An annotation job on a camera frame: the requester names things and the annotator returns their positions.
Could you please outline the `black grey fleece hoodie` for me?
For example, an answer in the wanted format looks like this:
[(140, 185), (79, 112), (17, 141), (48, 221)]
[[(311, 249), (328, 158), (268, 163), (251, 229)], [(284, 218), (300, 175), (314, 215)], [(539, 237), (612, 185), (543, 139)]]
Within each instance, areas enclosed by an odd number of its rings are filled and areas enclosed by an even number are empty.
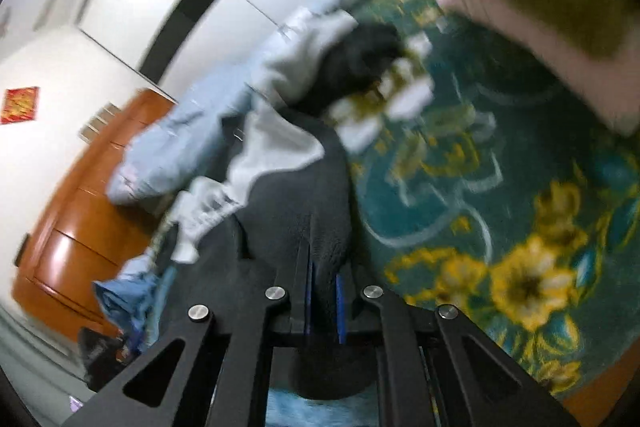
[(311, 400), (344, 399), (371, 384), (372, 352), (342, 346), (337, 332), (336, 278), (352, 243), (347, 155), (378, 134), (374, 115), (395, 98), (427, 101), (421, 63), (430, 49), (426, 35), (404, 38), (393, 25), (341, 13), (271, 57), (242, 118), (242, 143), (175, 203), (176, 276), (162, 329), (192, 303), (234, 325), (250, 297), (307, 256), (309, 324), (302, 345), (278, 356), (274, 383)]

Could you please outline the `blue crumpled garment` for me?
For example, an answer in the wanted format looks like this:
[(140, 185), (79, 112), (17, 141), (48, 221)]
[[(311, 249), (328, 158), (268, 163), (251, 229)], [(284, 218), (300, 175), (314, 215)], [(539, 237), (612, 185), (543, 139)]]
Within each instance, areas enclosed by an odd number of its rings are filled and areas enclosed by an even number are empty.
[(92, 282), (104, 317), (122, 332), (130, 352), (142, 353), (160, 337), (160, 317), (176, 274), (172, 262), (159, 268), (148, 248), (128, 260), (114, 279)]

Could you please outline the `teal floral bed blanket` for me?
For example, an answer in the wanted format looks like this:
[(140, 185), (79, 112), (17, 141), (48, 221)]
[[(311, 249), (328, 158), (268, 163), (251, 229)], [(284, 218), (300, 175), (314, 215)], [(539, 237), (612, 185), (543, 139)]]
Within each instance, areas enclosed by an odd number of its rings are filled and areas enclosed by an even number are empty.
[(408, 54), (335, 116), (373, 270), (451, 303), (551, 393), (639, 336), (639, 144), (529, 53), (435, 0), (364, 0)]

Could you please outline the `orange wooden headboard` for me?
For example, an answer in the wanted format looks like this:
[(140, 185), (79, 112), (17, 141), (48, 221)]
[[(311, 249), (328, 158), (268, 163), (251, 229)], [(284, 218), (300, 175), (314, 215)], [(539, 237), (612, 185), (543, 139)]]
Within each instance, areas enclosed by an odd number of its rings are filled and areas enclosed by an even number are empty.
[(141, 255), (158, 220), (139, 206), (119, 207), (106, 184), (129, 141), (174, 103), (143, 90), (104, 127), (58, 184), (17, 265), (12, 297), (48, 331), (73, 341), (84, 327), (114, 337), (92, 283), (116, 277)]

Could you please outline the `light blue floral quilt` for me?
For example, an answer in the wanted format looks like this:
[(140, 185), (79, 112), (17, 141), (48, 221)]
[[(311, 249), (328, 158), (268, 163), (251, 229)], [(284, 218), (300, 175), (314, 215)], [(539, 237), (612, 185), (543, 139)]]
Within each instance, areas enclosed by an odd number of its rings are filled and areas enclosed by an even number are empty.
[(135, 135), (106, 184), (115, 205), (181, 190), (221, 147), (224, 120), (258, 100), (275, 108), (324, 109), (362, 89), (380, 49), (399, 48), (392, 30), (367, 30), (350, 10), (367, 0), (309, 0), (241, 61), (216, 66), (194, 82), (166, 116)]

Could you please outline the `wall switch panel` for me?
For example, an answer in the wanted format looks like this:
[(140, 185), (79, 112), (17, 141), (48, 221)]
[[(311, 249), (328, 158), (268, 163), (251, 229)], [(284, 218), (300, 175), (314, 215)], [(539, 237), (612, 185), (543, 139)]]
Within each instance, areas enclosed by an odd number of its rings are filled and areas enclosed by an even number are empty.
[(105, 104), (98, 113), (82, 127), (78, 133), (79, 138), (85, 143), (91, 143), (101, 133), (101, 131), (121, 112), (122, 110), (112, 104)]

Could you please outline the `red wall decoration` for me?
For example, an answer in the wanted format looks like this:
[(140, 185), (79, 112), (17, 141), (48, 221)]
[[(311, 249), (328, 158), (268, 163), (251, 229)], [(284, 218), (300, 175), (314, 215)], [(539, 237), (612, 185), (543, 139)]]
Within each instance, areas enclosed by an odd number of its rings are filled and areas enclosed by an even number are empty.
[(38, 98), (38, 87), (6, 90), (2, 102), (1, 124), (35, 120)]

